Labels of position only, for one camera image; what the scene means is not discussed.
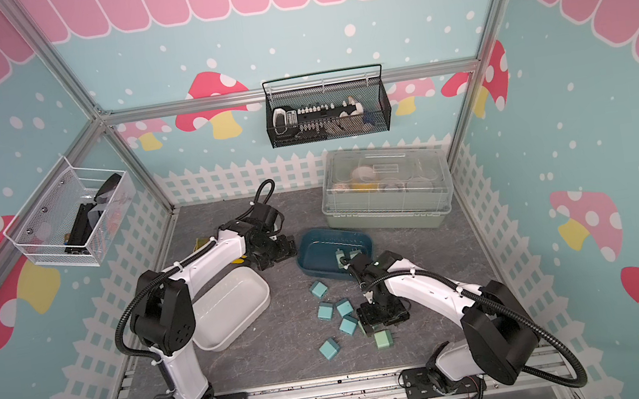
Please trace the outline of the green plug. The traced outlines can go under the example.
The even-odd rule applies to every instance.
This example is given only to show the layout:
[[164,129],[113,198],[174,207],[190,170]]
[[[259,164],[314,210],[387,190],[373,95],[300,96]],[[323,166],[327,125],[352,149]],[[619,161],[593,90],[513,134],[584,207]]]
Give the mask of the green plug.
[[351,251],[349,254],[349,259],[352,260],[354,257],[356,257],[357,255],[362,254],[361,250],[356,250],[356,251]]
[[373,340],[375,341],[375,345],[377,349],[380,349],[380,350],[391,348],[394,344],[394,339],[389,330],[383,330],[383,331],[374,333]]
[[336,257],[337,257],[337,262],[338,262],[338,266],[340,269],[345,269],[346,266],[348,265],[350,259],[349,256],[347,254],[347,252],[343,249],[338,249],[336,251]]

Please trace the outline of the dark teal plastic tray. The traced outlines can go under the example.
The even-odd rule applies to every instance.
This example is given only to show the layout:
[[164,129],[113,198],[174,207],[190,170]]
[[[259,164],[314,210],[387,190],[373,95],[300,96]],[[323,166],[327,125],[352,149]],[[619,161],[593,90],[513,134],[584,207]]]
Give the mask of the dark teal plastic tray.
[[296,262],[302,272],[310,277],[354,281],[352,274],[339,268],[336,257],[338,249],[345,250],[348,257],[351,251],[356,250],[371,257],[373,241],[362,232],[310,229],[302,235]]

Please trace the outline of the teal plug top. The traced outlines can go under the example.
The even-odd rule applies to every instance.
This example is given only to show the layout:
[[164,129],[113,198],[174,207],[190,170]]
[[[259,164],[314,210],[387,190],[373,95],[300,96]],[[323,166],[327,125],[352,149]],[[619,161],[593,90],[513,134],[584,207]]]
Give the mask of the teal plug top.
[[311,294],[318,299],[324,298],[327,295],[328,291],[329,291],[329,288],[327,287],[327,285],[325,285],[319,280],[312,283],[310,287]]

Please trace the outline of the white plastic tray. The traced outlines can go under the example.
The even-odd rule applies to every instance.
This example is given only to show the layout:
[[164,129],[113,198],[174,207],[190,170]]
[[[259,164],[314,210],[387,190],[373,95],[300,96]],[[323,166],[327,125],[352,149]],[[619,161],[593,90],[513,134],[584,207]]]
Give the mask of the white plastic tray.
[[193,304],[193,341],[203,351],[231,346],[270,305],[270,286],[249,267],[234,269]]

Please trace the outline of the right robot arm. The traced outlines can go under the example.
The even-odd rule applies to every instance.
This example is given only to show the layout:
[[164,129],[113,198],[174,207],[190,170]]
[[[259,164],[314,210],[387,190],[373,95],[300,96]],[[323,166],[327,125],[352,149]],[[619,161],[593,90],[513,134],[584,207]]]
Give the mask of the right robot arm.
[[[464,338],[439,345],[426,364],[429,382],[440,393],[449,394],[455,383],[480,374],[507,386],[515,384],[522,373],[568,388],[580,389],[588,383],[588,372],[578,357],[536,324],[511,290],[498,281],[485,286],[461,283],[417,267],[391,251],[376,259],[365,254],[343,257],[341,263],[366,297],[356,311],[367,333],[383,332],[407,321],[405,301],[425,306],[462,328]],[[572,377],[528,365],[544,341],[566,360]]]

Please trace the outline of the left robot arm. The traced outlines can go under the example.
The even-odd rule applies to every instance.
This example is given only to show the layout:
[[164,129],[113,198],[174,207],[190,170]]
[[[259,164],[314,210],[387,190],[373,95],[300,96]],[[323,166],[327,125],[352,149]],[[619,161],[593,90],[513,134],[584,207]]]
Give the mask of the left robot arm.
[[193,346],[198,328],[193,297],[242,257],[265,271],[296,255],[295,240],[282,232],[284,220],[267,202],[253,201],[190,256],[167,270],[143,273],[117,324],[117,349],[130,357],[150,358],[174,399],[204,399],[211,384]]

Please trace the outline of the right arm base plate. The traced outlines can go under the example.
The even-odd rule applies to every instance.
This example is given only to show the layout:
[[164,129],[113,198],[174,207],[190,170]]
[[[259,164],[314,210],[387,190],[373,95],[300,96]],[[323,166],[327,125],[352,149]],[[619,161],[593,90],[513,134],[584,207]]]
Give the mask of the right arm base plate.
[[416,367],[402,370],[397,377],[398,385],[404,389],[407,399],[433,399],[455,395],[476,395],[478,379],[464,377],[451,381],[441,377],[437,369]]

